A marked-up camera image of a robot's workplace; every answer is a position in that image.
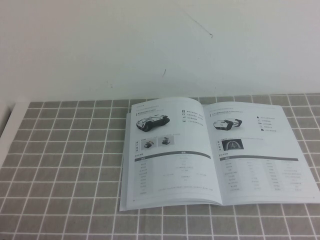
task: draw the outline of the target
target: tracked robot image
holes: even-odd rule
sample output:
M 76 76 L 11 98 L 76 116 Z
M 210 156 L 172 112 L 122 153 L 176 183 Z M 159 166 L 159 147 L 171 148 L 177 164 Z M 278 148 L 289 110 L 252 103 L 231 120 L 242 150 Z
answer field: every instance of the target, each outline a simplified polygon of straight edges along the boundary
M 213 126 L 215 127 L 215 129 L 217 130 L 225 130 L 225 131 L 229 131 L 231 130 L 233 127 L 240 127 L 240 125 L 242 124 L 242 121 L 239 119 L 235 119 L 235 118 L 227 118 L 225 120 L 218 120 L 215 121 L 213 123 Z
M 170 119 L 168 118 L 167 115 L 154 115 L 154 116 L 150 116 L 144 119 L 139 120 L 136 123 L 136 126 L 138 129 L 144 131 L 144 132 L 148 132 L 150 131 L 152 128 L 154 127 L 158 127 L 158 126 L 164 126 L 166 125 L 168 122 L 170 122 Z

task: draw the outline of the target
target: small product thumbnail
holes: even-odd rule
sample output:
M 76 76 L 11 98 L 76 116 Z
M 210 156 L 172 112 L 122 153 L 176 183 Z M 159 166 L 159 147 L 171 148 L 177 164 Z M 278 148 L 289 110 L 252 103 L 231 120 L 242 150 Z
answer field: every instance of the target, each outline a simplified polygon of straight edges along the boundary
M 136 126 L 138 129 L 144 131 L 144 132 L 148 132 L 150 131 L 152 128 L 154 127 L 158 127 L 158 126 L 164 126 L 166 125 L 168 122 L 170 122 L 170 119 L 168 118 L 167 115 L 154 115 L 154 116 L 150 116 L 144 119 L 139 120 L 136 123 Z
M 157 140 L 158 147 L 175 145 L 175 137 L 173 135 L 160 136 Z
M 144 147 L 145 147 L 146 149 L 148 149 L 148 148 L 152 147 L 153 144 L 155 144 L 153 141 L 147 141 L 147 142 L 144 144 Z
M 148 139 L 143 139 L 141 141 L 141 151 L 152 150 L 157 147 L 157 138 L 152 137 Z
M 224 151 L 244 149 L 241 139 L 222 140 L 221 143 Z
M 169 143 L 170 143 L 170 139 L 168 137 L 164 137 L 164 139 L 162 140 L 162 144 L 168 145 Z
M 225 120 L 218 120 L 213 123 L 213 126 L 217 130 L 225 130 L 228 131 L 232 129 L 233 127 L 240 127 L 242 124 L 242 121 L 235 118 L 227 118 Z

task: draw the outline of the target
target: grid pattern fabric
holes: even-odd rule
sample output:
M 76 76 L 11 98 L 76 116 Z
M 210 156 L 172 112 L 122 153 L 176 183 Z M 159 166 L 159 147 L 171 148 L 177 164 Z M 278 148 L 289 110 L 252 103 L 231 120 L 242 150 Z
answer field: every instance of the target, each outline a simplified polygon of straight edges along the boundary
M 320 94 L 194 99 L 281 105 L 320 188 Z M 125 117 L 146 100 L 30 103 L 0 169 L 0 239 L 320 240 L 320 204 L 119 212 Z

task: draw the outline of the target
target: open booklet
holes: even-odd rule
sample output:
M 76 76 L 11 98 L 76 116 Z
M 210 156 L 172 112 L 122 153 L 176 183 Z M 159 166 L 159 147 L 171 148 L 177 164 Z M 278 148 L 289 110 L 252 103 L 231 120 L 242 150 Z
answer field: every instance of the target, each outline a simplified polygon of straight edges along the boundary
M 120 211 L 185 204 L 320 203 L 280 106 L 170 97 L 127 115 Z

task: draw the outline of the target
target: printed page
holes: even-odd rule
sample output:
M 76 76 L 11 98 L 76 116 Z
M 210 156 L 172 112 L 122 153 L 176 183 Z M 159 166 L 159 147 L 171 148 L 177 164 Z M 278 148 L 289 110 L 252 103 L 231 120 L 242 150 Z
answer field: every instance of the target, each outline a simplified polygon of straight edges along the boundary
M 177 200 L 221 203 L 201 104 L 173 97 L 132 106 L 127 207 Z
M 223 205 L 319 202 L 280 106 L 221 102 L 204 112 Z

